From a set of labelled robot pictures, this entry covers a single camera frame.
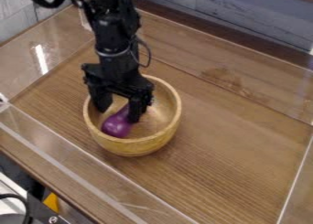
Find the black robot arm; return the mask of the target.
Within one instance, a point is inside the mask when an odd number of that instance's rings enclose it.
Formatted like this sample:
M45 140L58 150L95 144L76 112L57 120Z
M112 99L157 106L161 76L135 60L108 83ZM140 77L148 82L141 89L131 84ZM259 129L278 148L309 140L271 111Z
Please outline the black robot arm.
M66 0L32 1L45 8L56 8ZM139 48L147 43L136 35L140 15L133 0L69 1L83 10L95 37L99 62L81 65L92 104L104 112L112 96L121 96L128 100L127 120L136 123L151 106L153 85L139 72L148 66L139 61Z

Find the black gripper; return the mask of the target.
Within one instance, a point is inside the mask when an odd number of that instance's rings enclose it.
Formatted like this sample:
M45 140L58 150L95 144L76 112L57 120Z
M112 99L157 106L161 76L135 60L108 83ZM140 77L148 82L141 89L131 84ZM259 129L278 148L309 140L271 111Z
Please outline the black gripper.
M105 112L117 94L128 100L128 122L137 123L151 105L153 84L139 72L139 54L127 51L119 55L100 56L99 63L84 63L84 84L88 87L92 104Z

